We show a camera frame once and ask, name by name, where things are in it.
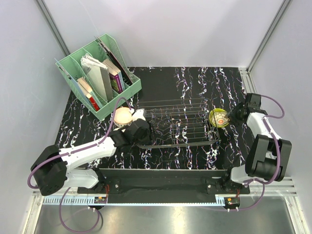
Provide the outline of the white flower-shaped bowl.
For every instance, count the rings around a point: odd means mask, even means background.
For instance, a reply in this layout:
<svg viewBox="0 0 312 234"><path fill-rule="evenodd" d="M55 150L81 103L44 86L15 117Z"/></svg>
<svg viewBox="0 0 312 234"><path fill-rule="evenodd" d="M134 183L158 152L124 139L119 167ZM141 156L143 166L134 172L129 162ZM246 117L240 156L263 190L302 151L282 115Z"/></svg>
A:
<svg viewBox="0 0 312 234"><path fill-rule="evenodd" d="M224 127L226 124L228 124L229 119L225 117L227 112L225 111L213 111L211 121L216 127Z"/></svg>

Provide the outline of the yellow bowl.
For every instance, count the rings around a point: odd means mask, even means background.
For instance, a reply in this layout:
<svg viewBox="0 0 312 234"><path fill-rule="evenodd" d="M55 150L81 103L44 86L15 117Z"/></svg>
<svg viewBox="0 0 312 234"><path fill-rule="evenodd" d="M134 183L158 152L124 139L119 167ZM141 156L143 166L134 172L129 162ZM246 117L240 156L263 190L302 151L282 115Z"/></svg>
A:
<svg viewBox="0 0 312 234"><path fill-rule="evenodd" d="M209 122L217 128L226 127L230 119L227 116L227 112L221 108L215 108L209 113Z"/></svg>

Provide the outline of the striped white bowl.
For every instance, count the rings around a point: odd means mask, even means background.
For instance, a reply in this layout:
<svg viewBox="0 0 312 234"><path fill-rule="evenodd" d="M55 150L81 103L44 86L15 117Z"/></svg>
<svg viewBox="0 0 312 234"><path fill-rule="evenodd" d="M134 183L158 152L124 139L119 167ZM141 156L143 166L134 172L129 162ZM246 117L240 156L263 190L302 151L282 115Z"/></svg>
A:
<svg viewBox="0 0 312 234"><path fill-rule="evenodd" d="M132 123L132 113L129 107L120 107L115 112L114 124L117 127L124 127Z"/></svg>

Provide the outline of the black wire dish rack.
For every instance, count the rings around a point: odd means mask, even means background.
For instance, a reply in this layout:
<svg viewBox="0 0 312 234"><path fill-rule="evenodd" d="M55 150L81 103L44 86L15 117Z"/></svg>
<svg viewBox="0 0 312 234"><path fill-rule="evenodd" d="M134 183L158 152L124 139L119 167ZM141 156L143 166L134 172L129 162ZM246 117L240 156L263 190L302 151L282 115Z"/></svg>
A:
<svg viewBox="0 0 312 234"><path fill-rule="evenodd" d="M207 98L140 101L150 124L150 139L142 149L205 146L219 141L214 107Z"/></svg>

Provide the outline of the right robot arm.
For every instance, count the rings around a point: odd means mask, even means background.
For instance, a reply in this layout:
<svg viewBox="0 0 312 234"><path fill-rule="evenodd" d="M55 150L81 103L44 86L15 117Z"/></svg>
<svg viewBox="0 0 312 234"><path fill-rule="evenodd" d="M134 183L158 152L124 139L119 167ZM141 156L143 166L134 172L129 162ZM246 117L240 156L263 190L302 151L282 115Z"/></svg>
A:
<svg viewBox="0 0 312 234"><path fill-rule="evenodd" d="M282 114L274 116L262 110L262 98L275 102ZM265 186L274 181L281 181L286 173L292 144L280 137L269 123L269 118L282 119L285 116L281 104L272 97L248 93L245 101L239 103L227 116L235 124L246 124L254 136L254 141L245 164L230 168L220 179L223 191L234 193L248 187L252 182L259 182Z"/></svg>

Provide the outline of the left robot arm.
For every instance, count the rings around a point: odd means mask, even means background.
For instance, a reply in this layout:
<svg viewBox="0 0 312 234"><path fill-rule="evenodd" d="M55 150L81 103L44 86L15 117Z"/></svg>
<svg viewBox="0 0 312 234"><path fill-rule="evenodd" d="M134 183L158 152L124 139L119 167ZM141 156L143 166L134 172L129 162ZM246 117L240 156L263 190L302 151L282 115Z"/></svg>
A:
<svg viewBox="0 0 312 234"><path fill-rule="evenodd" d="M88 193L108 189L105 175L99 169L81 166L104 157L123 156L135 144L149 141L150 124L144 109L118 108L113 123L117 128L99 139L73 148L46 147L31 167L34 189L42 196L52 195L63 188L81 188Z"/></svg>

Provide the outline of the red book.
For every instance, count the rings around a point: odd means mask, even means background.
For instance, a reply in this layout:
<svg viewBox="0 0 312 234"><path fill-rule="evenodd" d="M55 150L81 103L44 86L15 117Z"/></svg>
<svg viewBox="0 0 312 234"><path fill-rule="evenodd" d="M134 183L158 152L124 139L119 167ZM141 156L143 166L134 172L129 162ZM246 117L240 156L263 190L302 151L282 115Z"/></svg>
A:
<svg viewBox="0 0 312 234"><path fill-rule="evenodd" d="M87 98L89 99L89 101L92 104L92 106L95 109L95 111L98 111L100 108L99 108L97 102L95 101L95 99L92 96L89 96Z"/></svg>

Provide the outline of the purple book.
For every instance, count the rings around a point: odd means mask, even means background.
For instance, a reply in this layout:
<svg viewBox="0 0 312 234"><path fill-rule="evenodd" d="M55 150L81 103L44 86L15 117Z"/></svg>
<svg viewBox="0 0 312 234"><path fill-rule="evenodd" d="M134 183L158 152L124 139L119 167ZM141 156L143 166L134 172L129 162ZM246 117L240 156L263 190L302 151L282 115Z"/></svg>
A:
<svg viewBox="0 0 312 234"><path fill-rule="evenodd" d="M117 93L122 93L125 90L123 77L121 70L114 65L109 59L106 59L102 62L108 68L111 86Z"/></svg>

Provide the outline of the grey book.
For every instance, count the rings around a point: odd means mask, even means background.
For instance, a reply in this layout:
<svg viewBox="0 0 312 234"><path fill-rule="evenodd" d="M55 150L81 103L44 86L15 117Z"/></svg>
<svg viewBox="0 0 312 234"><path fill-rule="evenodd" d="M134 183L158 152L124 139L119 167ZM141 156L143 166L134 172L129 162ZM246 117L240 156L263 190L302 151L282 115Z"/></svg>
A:
<svg viewBox="0 0 312 234"><path fill-rule="evenodd" d="M113 99L113 91L110 83L110 78L107 68L104 65L90 65L90 70L87 74L89 81L94 87L94 90L106 102Z"/></svg>

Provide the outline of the green file organizer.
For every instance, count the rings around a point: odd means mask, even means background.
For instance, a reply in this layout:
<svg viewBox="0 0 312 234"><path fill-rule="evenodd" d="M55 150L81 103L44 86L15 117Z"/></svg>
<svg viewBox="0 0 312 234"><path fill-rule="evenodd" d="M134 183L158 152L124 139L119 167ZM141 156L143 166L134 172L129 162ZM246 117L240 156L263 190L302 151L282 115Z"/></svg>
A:
<svg viewBox="0 0 312 234"><path fill-rule="evenodd" d="M76 98L100 121L124 103L121 97L129 99L142 89L108 34L56 61L56 66Z"/></svg>

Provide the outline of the white crumpled paper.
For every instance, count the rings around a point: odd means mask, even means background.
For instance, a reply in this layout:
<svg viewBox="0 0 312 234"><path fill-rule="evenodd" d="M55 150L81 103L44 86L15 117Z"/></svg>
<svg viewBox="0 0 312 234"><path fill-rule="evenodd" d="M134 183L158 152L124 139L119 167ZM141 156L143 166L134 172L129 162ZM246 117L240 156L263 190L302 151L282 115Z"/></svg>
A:
<svg viewBox="0 0 312 234"><path fill-rule="evenodd" d="M90 70L90 65L99 65L98 61L94 59L92 56L89 54L85 54L81 59L80 59L81 67L85 73L88 73Z"/></svg>

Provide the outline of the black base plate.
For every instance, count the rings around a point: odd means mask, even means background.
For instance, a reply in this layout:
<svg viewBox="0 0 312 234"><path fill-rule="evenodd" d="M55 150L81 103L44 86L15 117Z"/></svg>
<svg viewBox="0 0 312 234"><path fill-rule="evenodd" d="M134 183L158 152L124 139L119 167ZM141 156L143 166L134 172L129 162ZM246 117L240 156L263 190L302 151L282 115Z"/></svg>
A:
<svg viewBox="0 0 312 234"><path fill-rule="evenodd" d="M209 195L248 195L249 187L230 182L226 170L169 170L169 169L96 169L99 184L91 189L78 187L79 194L100 194L109 188L110 194L132 189L196 190Z"/></svg>

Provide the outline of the aluminium frame rail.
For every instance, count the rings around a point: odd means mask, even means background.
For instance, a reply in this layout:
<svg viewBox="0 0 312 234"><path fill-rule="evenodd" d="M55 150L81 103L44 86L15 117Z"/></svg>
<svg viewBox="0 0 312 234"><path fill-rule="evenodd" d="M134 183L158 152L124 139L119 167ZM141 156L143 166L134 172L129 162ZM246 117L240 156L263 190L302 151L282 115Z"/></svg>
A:
<svg viewBox="0 0 312 234"><path fill-rule="evenodd" d="M256 90L252 76L247 68L240 68L239 72L241 74L243 83L246 88L247 93L259 94ZM275 102L270 99L262 98L261 100L261 109L265 110L269 115L280 116L282 114L281 109L277 106ZM296 196L296 190L293 184L292 179L284 178L281 181L274 181L269 185L262 185L259 182L252 182L248 186L250 189L256 187L262 188L263 192L270 195L280 195L280 196Z"/></svg>

